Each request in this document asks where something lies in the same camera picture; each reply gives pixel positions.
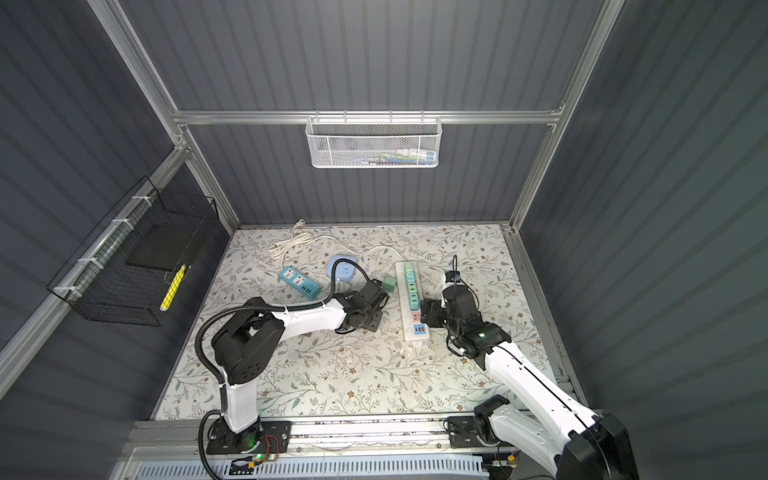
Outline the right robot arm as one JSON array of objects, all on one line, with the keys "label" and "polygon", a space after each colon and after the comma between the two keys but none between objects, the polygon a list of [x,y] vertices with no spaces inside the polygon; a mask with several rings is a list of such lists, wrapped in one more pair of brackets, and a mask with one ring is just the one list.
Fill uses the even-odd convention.
[{"label": "right robot arm", "polygon": [[506,442],[555,479],[638,478],[624,424],[582,405],[543,374],[504,329],[483,319],[469,287],[446,285],[441,299],[422,301],[421,317],[446,330],[451,352],[474,361],[528,409],[522,414],[500,395],[477,405],[474,428],[482,443]]}]

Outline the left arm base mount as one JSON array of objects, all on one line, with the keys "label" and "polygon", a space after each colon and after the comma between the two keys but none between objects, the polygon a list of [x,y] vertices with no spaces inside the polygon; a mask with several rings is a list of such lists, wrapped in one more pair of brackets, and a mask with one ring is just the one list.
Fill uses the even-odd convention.
[{"label": "left arm base mount", "polygon": [[292,427],[290,421],[266,421],[235,433],[224,420],[217,419],[204,430],[203,445],[209,455],[281,454],[287,451]]}]

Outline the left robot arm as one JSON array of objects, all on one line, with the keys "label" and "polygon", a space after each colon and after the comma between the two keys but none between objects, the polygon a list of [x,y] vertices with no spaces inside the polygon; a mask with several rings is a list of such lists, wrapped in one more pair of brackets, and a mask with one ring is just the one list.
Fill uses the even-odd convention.
[{"label": "left robot arm", "polygon": [[194,348],[219,386],[228,429],[240,434],[259,422],[256,378],[282,342],[318,331],[375,332],[388,301],[382,283],[368,280],[361,290],[308,304],[278,306],[254,297],[212,316],[198,330]]}]

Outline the blue square power socket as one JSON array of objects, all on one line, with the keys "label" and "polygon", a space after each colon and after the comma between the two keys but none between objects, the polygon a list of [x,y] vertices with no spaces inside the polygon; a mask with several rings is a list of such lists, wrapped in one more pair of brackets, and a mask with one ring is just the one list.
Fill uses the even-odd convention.
[{"label": "blue square power socket", "polygon": [[327,276],[328,278],[334,277],[336,281],[350,283],[357,269],[352,263],[355,263],[357,259],[350,255],[334,255],[327,263]]}]

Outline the teal small power strip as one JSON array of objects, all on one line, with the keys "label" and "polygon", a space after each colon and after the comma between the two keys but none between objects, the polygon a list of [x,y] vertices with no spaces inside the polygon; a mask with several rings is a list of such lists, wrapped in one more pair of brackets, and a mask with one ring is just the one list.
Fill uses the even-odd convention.
[{"label": "teal small power strip", "polygon": [[321,292],[317,283],[292,267],[285,267],[279,279],[309,300],[315,300]]}]

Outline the long white power strip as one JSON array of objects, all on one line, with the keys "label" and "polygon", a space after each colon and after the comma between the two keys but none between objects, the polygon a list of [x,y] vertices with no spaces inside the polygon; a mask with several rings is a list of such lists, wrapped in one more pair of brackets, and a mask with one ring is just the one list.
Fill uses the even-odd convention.
[{"label": "long white power strip", "polygon": [[422,345],[430,340],[429,327],[422,322],[418,264],[412,260],[395,263],[396,293],[400,305],[400,318],[404,341]]}]

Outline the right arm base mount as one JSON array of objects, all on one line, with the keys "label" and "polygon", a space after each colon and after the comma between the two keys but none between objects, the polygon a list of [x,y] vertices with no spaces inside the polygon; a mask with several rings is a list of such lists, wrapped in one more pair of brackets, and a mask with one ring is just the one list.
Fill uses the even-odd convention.
[{"label": "right arm base mount", "polygon": [[495,428],[489,419],[473,415],[452,415],[442,422],[442,426],[452,449],[520,449],[520,445],[512,440],[508,432]]}]

